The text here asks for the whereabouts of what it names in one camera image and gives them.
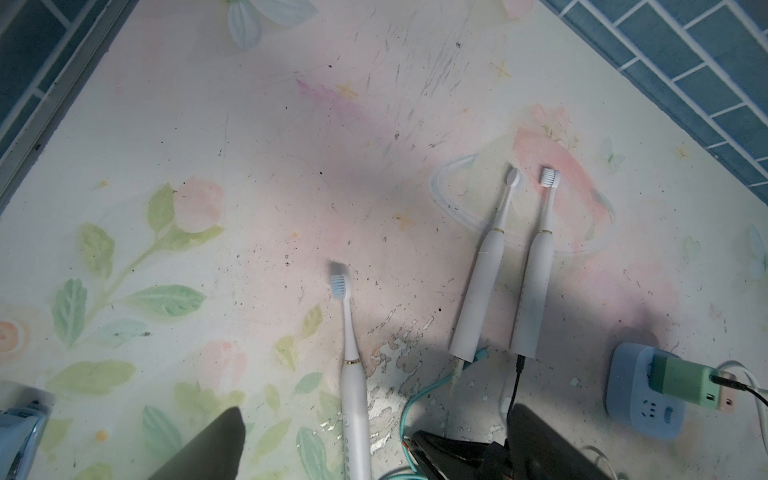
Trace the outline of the white electric toothbrush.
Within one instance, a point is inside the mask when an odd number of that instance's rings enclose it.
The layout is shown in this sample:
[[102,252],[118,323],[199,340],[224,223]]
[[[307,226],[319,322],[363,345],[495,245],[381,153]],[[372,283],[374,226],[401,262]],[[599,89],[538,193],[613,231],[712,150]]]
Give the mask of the white electric toothbrush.
[[513,189],[520,181],[520,172],[512,168],[505,180],[505,191],[490,230],[477,253],[469,285],[449,353],[462,363],[475,356],[489,302],[501,266],[505,249],[505,231]]
[[341,412],[346,479],[372,479],[366,375],[356,342],[351,312],[351,282],[346,266],[330,264],[330,287],[342,303],[344,356],[341,367]]
[[547,191],[536,235],[530,245],[514,322],[510,349],[525,358],[536,356],[554,258],[553,208],[560,173],[542,170],[540,184]]

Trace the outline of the green plug adapter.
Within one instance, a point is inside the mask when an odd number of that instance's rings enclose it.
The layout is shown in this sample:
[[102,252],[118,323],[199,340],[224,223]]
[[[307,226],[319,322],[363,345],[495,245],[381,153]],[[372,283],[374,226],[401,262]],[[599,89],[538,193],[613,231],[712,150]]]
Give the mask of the green plug adapter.
[[655,355],[650,370],[652,390],[691,404],[717,409],[720,404],[719,384],[712,381],[719,371],[674,356]]

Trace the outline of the pink plug adapter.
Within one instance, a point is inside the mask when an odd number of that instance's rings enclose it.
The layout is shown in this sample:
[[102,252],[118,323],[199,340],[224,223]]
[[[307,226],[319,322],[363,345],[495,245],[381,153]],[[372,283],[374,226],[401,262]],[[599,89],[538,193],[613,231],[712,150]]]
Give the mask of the pink plug adapter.
[[735,411],[736,390],[726,386],[720,386],[719,411],[731,414]]

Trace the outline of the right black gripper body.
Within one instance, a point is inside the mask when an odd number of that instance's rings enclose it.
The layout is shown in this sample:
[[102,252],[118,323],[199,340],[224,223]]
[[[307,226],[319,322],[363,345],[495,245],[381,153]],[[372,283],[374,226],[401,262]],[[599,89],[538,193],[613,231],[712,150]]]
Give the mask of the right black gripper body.
[[426,431],[404,440],[418,474],[427,479],[509,479],[508,450],[496,443],[453,440]]

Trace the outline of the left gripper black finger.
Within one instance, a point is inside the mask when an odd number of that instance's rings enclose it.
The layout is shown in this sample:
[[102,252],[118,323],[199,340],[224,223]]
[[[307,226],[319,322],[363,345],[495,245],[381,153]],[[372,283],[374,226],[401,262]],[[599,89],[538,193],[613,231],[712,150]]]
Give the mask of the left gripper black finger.
[[150,479],[235,479],[246,438],[239,407],[230,407],[205,427]]

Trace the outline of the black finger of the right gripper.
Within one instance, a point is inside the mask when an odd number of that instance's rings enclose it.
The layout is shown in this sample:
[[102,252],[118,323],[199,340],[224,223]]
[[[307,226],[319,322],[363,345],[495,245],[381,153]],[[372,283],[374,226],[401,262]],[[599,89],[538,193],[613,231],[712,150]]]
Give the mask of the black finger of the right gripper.
[[513,479],[608,479],[533,410],[516,403],[507,414]]

